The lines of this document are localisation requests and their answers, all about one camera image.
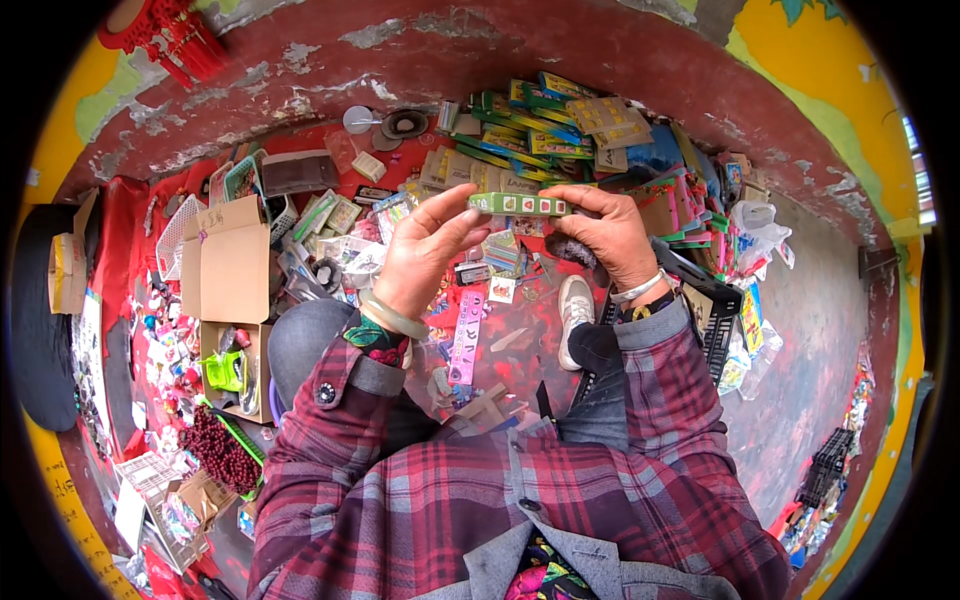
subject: red plaid jacket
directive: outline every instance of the red plaid jacket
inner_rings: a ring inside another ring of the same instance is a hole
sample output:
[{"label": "red plaid jacket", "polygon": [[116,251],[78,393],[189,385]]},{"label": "red plaid jacket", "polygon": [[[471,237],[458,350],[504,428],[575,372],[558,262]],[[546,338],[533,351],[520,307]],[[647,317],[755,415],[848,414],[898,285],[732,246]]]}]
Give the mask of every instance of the red plaid jacket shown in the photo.
[{"label": "red plaid jacket", "polygon": [[[361,352],[338,337],[264,467],[249,597],[409,598],[462,582],[465,554],[531,514],[522,494],[543,524],[613,542],[620,561],[781,598],[786,555],[737,483],[723,409],[681,304],[615,327],[628,452],[565,443],[541,427],[415,444],[378,462],[398,389],[379,396],[348,384]],[[668,324],[678,319],[684,326]]]}]

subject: knee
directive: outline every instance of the knee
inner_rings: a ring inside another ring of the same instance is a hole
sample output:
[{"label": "knee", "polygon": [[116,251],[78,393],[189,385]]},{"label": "knee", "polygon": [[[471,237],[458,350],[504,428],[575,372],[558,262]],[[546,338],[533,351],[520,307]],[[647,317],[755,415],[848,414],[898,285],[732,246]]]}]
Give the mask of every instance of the knee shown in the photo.
[{"label": "knee", "polygon": [[356,310],[334,299],[311,300],[298,304],[276,320],[267,351],[271,363],[284,360],[284,354],[319,359],[333,338],[340,333]]}]

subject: person's right hand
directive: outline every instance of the person's right hand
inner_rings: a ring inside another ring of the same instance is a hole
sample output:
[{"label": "person's right hand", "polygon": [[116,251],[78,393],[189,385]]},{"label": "person's right hand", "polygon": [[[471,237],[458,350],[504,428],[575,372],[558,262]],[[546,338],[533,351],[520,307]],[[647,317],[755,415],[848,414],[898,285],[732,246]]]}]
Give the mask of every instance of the person's right hand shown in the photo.
[{"label": "person's right hand", "polygon": [[550,219],[550,225],[590,248],[619,291],[635,288],[657,274],[657,258],[634,199],[589,185],[556,185],[540,195],[566,200],[602,215],[601,219],[567,215]]}]

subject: white plastic basket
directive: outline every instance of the white plastic basket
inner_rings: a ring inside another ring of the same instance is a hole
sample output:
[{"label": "white plastic basket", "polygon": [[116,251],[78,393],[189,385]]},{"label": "white plastic basket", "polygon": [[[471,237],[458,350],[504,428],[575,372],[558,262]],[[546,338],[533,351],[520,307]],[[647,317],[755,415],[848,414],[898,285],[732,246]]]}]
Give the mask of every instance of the white plastic basket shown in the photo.
[{"label": "white plastic basket", "polygon": [[204,203],[190,194],[177,209],[177,212],[174,213],[173,219],[160,234],[160,239],[156,241],[156,265],[160,271],[160,278],[164,281],[180,280],[183,226],[186,225],[187,221],[200,214],[202,210],[206,210]]},{"label": "white plastic basket", "polygon": [[294,206],[294,201],[290,198],[290,194],[284,194],[283,200],[286,202],[286,206],[283,207],[283,212],[277,215],[274,218],[273,224],[270,225],[271,244],[283,237],[283,234],[289,231],[300,217],[297,213],[297,208]]}]

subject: cuff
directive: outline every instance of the cuff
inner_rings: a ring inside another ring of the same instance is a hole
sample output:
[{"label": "cuff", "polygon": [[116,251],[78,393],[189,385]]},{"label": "cuff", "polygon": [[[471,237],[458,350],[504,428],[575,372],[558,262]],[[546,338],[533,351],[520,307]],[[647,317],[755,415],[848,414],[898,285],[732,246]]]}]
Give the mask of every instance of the cuff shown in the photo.
[{"label": "cuff", "polygon": [[677,297],[662,310],[646,319],[613,326],[620,350],[640,350],[655,346],[690,327],[690,313]]},{"label": "cuff", "polygon": [[406,375],[403,369],[388,367],[369,356],[360,356],[353,364],[347,383],[376,396],[399,396]]}]

